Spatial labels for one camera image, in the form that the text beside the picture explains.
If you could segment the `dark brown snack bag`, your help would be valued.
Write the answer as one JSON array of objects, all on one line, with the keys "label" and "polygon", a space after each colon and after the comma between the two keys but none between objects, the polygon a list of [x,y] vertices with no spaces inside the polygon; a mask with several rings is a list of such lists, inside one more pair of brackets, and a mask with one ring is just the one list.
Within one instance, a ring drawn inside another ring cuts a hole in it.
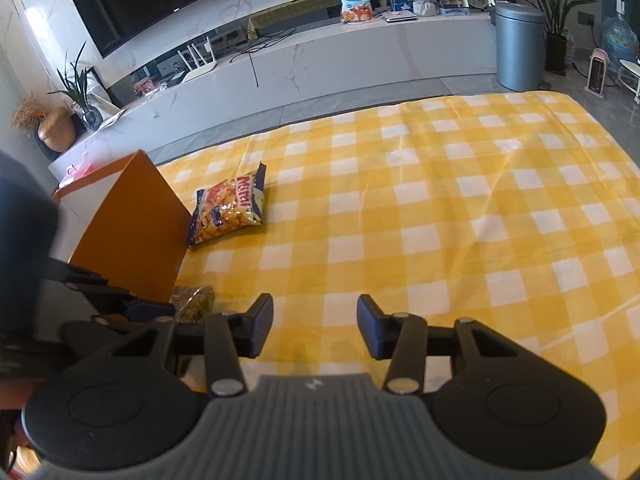
[{"label": "dark brown snack bag", "polygon": [[170,303],[175,307],[175,319],[181,324],[202,324],[215,312],[215,292],[212,286],[176,286]]}]

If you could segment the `orange Mitti snack bag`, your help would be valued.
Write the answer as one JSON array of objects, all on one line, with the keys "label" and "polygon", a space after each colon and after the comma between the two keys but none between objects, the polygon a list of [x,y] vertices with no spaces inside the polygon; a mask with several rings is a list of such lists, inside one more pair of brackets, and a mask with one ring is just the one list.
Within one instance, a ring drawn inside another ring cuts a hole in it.
[{"label": "orange Mitti snack bag", "polygon": [[266,171],[266,165],[260,162],[256,169],[247,174],[198,190],[188,246],[199,245],[249,226],[261,226]]}]

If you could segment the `pink storage case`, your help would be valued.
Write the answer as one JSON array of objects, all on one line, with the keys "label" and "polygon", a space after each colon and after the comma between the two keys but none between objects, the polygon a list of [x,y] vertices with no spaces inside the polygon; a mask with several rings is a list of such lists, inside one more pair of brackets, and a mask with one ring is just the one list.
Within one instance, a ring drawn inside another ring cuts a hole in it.
[{"label": "pink storage case", "polygon": [[90,162],[82,162],[75,166],[70,165],[66,168],[66,173],[63,179],[58,184],[59,188],[65,188],[67,185],[85,177],[87,174],[91,174],[94,168]]}]

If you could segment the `orange cardboard box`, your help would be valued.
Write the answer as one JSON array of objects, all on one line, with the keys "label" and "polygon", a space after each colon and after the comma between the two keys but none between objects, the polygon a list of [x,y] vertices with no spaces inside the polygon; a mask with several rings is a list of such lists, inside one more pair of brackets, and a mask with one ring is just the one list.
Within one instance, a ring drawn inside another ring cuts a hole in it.
[{"label": "orange cardboard box", "polygon": [[60,188],[51,258],[101,274],[134,296],[169,302],[191,215],[145,152]]}]

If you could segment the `golden round vase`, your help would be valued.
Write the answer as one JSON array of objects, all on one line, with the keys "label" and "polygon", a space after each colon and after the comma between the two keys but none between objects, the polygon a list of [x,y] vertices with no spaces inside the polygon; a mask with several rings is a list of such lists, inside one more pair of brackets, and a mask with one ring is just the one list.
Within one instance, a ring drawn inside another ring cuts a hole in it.
[{"label": "golden round vase", "polygon": [[64,107],[49,110],[40,120],[38,138],[50,150],[64,153],[76,140],[76,130],[70,111]]}]

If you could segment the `blue glass plant vase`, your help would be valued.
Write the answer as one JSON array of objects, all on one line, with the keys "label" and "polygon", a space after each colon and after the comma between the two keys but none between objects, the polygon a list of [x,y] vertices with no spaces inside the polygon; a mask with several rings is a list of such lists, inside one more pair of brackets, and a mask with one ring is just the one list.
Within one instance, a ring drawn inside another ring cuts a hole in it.
[{"label": "blue glass plant vase", "polygon": [[83,107],[81,109],[81,117],[90,131],[98,131],[103,124],[103,116],[100,110],[93,105]]}]

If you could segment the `yellow checkered tablecloth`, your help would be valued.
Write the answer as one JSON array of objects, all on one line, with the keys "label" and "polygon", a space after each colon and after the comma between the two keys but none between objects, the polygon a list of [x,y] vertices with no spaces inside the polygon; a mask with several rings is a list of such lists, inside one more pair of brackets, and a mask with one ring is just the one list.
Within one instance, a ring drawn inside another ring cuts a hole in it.
[{"label": "yellow checkered tablecloth", "polygon": [[447,96],[299,122],[206,148],[160,173],[195,194],[265,165],[265,217],[186,253],[184,286],[223,311],[268,292],[264,375],[368,373],[368,294],[434,325],[476,318],[599,393],[594,459],[639,465],[639,169],[555,92]]}]

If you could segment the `white wifi router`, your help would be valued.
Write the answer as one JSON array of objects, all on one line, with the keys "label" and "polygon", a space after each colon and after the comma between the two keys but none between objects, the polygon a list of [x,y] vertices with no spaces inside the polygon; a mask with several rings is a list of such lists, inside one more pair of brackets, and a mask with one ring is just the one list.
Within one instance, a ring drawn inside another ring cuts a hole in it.
[{"label": "white wifi router", "polygon": [[205,37],[202,44],[191,42],[178,51],[178,55],[186,66],[186,76],[183,82],[187,82],[210,73],[218,64],[215,51],[209,36]]}]

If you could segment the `white marble TV console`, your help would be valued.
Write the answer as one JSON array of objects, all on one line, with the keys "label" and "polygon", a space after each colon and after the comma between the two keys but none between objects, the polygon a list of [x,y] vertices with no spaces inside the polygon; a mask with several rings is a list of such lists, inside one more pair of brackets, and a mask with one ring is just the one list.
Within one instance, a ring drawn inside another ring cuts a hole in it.
[{"label": "white marble TV console", "polygon": [[311,29],[256,54],[224,58],[205,75],[132,103],[49,170],[63,180],[84,162],[100,166],[137,150],[174,158],[198,141],[444,96],[446,79],[493,75],[496,61],[496,29],[485,13]]}]

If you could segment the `white small stool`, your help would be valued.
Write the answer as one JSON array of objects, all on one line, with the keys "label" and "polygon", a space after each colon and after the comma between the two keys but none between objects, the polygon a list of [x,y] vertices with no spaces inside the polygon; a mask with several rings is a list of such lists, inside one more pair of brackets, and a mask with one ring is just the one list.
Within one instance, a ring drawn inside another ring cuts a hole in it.
[{"label": "white small stool", "polygon": [[620,60],[617,82],[634,95],[634,102],[640,104],[640,65],[637,61]]}]

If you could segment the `pink small heater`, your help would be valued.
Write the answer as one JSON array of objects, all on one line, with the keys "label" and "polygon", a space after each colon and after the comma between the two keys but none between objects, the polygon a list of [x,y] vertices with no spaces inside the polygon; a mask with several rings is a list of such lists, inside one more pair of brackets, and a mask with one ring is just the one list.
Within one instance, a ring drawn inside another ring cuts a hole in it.
[{"label": "pink small heater", "polygon": [[606,75],[608,74],[608,55],[605,50],[595,48],[589,59],[585,90],[598,98],[604,97]]}]

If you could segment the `blue metal trash bin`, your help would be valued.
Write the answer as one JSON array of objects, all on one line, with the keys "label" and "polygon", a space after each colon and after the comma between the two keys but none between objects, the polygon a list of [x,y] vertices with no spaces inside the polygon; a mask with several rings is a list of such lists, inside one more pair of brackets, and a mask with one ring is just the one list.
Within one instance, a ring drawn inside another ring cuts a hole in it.
[{"label": "blue metal trash bin", "polygon": [[494,22],[498,83],[518,92],[537,90],[544,80],[544,14],[528,4],[498,2]]}]

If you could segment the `blue water jug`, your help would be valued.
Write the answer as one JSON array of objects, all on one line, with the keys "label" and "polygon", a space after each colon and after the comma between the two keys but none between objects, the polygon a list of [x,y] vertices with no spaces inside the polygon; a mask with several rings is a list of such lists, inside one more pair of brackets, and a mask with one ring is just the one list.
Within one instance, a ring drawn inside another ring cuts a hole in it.
[{"label": "blue water jug", "polygon": [[639,39],[625,20],[626,0],[616,0],[615,14],[601,25],[601,48],[608,56],[608,72],[616,73],[623,61],[634,62]]}]

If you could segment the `potted long-leaf plant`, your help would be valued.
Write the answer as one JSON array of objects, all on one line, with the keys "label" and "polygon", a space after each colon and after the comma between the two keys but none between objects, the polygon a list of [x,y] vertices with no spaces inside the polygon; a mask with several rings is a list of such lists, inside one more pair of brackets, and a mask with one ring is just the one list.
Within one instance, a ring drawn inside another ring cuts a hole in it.
[{"label": "potted long-leaf plant", "polygon": [[564,35],[570,12],[578,6],[588,6],[597,0],[533,0],[532,5],[544,14],[546,26],[546,70],[564,75],[566,73],[567,39]]}]

